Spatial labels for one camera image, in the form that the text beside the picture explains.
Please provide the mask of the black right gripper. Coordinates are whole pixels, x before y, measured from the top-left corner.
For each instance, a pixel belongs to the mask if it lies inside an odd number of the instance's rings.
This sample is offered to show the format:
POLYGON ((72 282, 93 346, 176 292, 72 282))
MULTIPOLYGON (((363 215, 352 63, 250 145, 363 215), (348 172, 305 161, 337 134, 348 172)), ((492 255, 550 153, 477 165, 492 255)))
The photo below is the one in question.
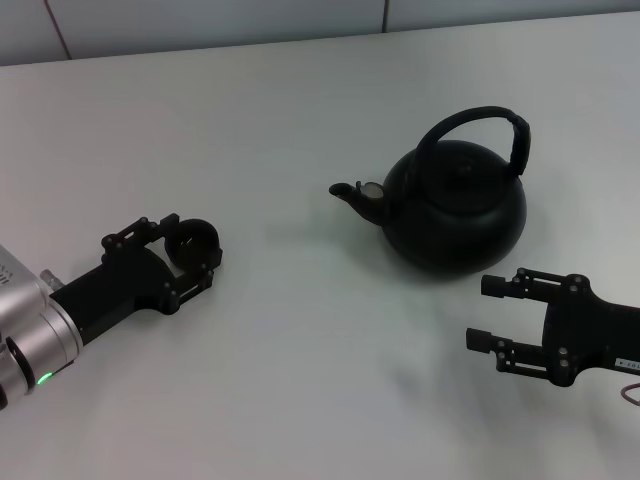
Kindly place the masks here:
POLYGON ((639 309, 599 298, 587 277, 519 268, 511 278, 484 275, 481 294, 547 303, 542 347, 466 329, 470 351, 494 354, 501 373, 569 387, 592 368, 639 373, 639 309))

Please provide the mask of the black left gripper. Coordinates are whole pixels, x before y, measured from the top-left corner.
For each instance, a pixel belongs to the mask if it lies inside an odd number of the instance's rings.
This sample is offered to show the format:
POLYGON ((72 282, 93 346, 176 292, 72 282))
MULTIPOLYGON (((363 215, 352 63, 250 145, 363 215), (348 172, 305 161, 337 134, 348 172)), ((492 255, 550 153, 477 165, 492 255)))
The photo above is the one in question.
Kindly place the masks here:
POLYGON ((222 249, 179 246, 170 260, 182 273, 174 277, 164 260, 145 248, 166 237, 179 224, 172 213, 159 222, 141 217, 118 233, 106 235, 106 251, 143 247, 105 259, 101 265, 51 295, 70 316, 84 345, 140 310, 176 313, 195 296, 212 287, 222 249))

